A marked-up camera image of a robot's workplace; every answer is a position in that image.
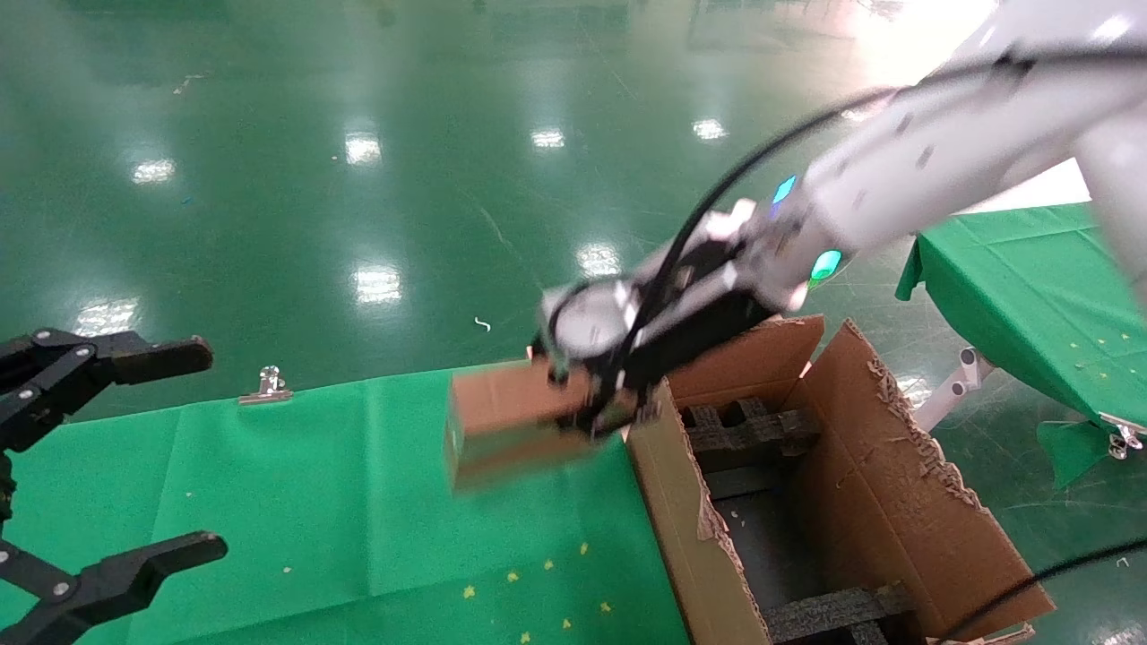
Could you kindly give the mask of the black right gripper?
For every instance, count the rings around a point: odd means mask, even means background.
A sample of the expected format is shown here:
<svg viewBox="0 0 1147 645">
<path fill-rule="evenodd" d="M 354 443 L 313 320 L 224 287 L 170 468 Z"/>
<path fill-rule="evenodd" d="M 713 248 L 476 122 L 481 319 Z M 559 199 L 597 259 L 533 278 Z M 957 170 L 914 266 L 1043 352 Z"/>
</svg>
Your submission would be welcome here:
<svg viewBox="0 0 1147 645">
<path fill-rule="evenodd" d="M 622 362 L 621 391 L 591 389 L 574 412 L 557 415 L 557 429 L 585 438 L 608 438 L 618 430 L 660 415 L 656 389 L 662 376 L 689 365 L 780 314 L 774 303 L 762 301 L 746 282 L 746 266 L 734 262 L 743 244 L 705 241 L 692 244 L 670 273 L 668 290 L 651 306 L 651 317 L 635 334 Z M 533 339 L 530 362 L 544 364 L 548 382 L 564 388 L 571 359 L 548 339 Z"/>
</svg>

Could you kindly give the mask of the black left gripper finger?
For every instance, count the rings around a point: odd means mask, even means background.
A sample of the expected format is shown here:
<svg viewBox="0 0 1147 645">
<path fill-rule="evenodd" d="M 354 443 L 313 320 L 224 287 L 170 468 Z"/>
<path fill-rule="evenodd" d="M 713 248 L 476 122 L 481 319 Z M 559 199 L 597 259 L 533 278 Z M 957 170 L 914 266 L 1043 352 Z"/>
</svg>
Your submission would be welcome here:
<svg viewBox="0 0 1147 645">
<path fill-rule="evenodd" d="M 69 574 L 57 566 L 1 542 L 1 577 L 37 601 L 24 617 L 1 632 L 3 644 L 73 644 L 94 627 L 145 611 L 169 576 L 213 564 L 227 555 L 216 533 L 184 536 L 107 555 Z"/>
<path fill-rule="evenodd" d="M 213 351 L 192 336 L 151 343 L 120 331 L 81 336 L 40 328 L 1 347 L 1 449 L 24 452 L 110 384 L 141 384 L 212 367 Z"/>
</svg>

